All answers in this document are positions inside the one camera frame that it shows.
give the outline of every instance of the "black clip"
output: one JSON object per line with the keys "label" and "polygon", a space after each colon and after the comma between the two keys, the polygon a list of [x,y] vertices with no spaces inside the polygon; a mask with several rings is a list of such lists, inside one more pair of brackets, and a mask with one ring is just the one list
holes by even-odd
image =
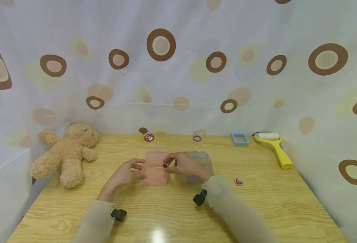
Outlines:
{"label": "black clip", "polygon": [[193,197],[193,202],[196,203],[197,206],[201,206],[204,201],[205,201],[205,197],[207,196],[207,190],[201,190],[200,194],[196,194]]}
{"label": "black clip", "polygon": [[115,218],[115,220],[123,222],[124,218],[126,217],[127,212],[123,209],[117,210],[114,208],[114,210],[111,213],[111,217]]}

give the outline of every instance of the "wooden table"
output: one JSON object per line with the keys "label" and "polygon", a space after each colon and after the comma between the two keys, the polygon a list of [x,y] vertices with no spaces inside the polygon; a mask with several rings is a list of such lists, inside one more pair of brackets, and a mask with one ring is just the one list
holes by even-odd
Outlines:
{"label": "wooden table", "polygon": [[[143,158],[147,149],[206,151],[216,175],[263,217],[281,242],[347,242],[296,169],[280,169],[272,150],[249,138],[249,146],[234,146],[229,136],[103,135],[97,161],[83,163],[84,179],[74,189],[59,184],[58,173],[43,189],[9,239],[9,243],[70,242],[89,203],[116,168],[132,158]],[[235,177],[244,185],[237,187]],[[125,222],[115,222],[107,242],[235,242],[227,225],[204,203],[192,198],[200,185],[169,175],[167,186],[123,187],[117,208],[127,211]]]}

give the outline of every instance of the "transparent container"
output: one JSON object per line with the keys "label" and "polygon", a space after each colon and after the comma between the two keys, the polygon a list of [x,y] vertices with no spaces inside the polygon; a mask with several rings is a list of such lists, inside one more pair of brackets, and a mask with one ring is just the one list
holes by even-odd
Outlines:
{"label": "transparent container", "polygon": [[[204,168],[208,169],[208,171],[213,175],[212,163],[209,155],[205,151],[187,151],[187,154],[191,156],[193,159],[201,164]],[[186,177],[186,182],[190,184],[201,184],[199,178],[197,176],[189,176]]]}
{"label": "transparent container", "polygon": [[148,150],[145,153],[146,162],[142,166],[142,172],[147,178],[142,180],[144,186],[165,186],[168,184],[168,174],[162,168],[163,159],[168,156],[167,150]]}

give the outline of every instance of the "hand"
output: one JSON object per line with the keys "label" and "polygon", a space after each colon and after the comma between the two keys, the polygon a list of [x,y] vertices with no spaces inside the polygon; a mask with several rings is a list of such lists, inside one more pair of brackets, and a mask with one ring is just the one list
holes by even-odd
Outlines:
{"label": "hand", "polygon": [[132,168],[141,170],[142,166],[137,163],[143,164],[145,162],[144,159],[131,159],[130,161],[124,162],[106,182],[97,200],[112,202],[117,190],[121,186],[130,184],[133,181],[146,179],[147,174],[131,170]]}
{"label": "hand", "polygon": [[185,152],[170,153],[163,159],[163,162],[169,166],[174,159],[176,160],[174,166],[165,168],[166,172],[184,174],[186,176],[197,176],[202,183],[208,181],[212,176],[206,168],[202,167]]}

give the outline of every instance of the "sleeve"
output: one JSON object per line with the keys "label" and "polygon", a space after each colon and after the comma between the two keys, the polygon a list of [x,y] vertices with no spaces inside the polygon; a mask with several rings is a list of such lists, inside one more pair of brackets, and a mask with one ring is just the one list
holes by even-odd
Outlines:
{"label": "sleeve", "polygon": [[212,176],[203,185],[210,207],[221,215],[238,242],[279,242],[265,221],[240,199],[219,176]]}
{"label": "sleeve", "polygon": [[114,219],[111,217],[111,212],[114,208],[114,203],[93,201],[89,205],[72,243],[106,242],[114,225]]}

